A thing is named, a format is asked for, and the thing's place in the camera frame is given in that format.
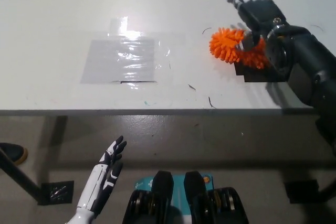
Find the white table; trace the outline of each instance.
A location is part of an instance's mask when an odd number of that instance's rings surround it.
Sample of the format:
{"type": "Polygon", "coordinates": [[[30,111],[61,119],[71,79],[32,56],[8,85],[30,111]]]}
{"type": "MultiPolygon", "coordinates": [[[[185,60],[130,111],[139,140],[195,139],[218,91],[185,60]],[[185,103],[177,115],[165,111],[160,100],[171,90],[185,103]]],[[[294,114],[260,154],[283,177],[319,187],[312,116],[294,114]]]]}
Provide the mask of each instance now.
{"type": "MultiPolygon", "coordinates": [[[[336,54],[334,0],[274,1],[289,23],[307,27],[336,54]]],[[[311,111],[285,83],[245,83],[233,65],[211,56],[211,34],[239,22],[226,0],[0,0],[0,114],[311,111]],[[161,43],[155,83],[83,81],[92,40],[120,31],[161,43]]]]}

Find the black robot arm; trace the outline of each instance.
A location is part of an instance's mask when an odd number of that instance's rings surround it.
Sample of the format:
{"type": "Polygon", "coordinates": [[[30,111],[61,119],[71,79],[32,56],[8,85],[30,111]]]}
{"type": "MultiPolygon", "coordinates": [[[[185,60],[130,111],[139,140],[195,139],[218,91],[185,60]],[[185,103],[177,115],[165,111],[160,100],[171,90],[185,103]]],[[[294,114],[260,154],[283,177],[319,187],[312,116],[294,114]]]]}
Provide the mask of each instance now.
{"type": "Polygon", "coordinates": [[[251,33],[241,50],[262,37],[266,57],[304,104],[323,116],[336,116],[336,57],[307,29],[291,26],[272,0],[228,0],[251,33]]]}

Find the white robotic hand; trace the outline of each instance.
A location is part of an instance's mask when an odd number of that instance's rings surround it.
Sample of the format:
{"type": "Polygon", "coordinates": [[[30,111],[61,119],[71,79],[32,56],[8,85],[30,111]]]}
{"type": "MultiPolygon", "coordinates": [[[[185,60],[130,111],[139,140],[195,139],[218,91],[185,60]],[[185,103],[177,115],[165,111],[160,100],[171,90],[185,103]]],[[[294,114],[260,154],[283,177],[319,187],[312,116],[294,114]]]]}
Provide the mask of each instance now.
{"type": "Polygon", "coordinates": [[[116,161],[121,159],[121,152],[126,144],[127,142],[123,142],[123,136],[120,136],[107,148],[93,168],[80,196],[76,214],[68,224],[90,224],[101,213],[121,172],[122,163],[116,161]]]}

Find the teal box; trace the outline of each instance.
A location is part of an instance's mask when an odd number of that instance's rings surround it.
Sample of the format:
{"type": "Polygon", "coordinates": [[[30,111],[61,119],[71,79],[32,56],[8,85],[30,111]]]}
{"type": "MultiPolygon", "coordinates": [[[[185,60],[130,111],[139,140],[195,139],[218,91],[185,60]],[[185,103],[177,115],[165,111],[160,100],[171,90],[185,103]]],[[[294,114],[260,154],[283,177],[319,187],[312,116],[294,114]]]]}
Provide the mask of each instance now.
{"type": "MultiPolygon", "coordinates": [[[[201,174],[204,178],[205,187],[207,190],[214,189],[213,178],[211,174],[201,174]]],[[[135,183],[135,188],[138,190],[152,190],[153,177],[145,177],[135,183]]],[[[169,223],[184,223],[191,224],[191,213],[187,199],[185,197],[184,190],[184,175],[173,175],[174,189],[173,197],[170,209],[170,215],[168,216],[169,223]]]]}

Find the gray floor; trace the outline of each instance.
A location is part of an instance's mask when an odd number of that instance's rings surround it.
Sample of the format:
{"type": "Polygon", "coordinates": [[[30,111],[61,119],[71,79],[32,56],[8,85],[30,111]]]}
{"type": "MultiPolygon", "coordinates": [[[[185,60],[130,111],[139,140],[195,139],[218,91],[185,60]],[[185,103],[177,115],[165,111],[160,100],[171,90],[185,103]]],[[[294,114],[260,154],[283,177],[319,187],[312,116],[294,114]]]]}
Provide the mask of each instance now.
{"type": "Polygon", "coordinates": [[[129,142],[124,169],[95,223],[121,223],[134,182],[158,169],[198,169],[215,187],[233,186],[250,223],[336,223],[336,200],[291,205],[283,182],[335,179],[336,159],[314,116],[2,117],[0,142],[29,149],[21,169],[34,181],[75,181],[72,205],[37,206],[0,172],[0,223],[65,223],[104,149],[119,135],[129,142]]]}

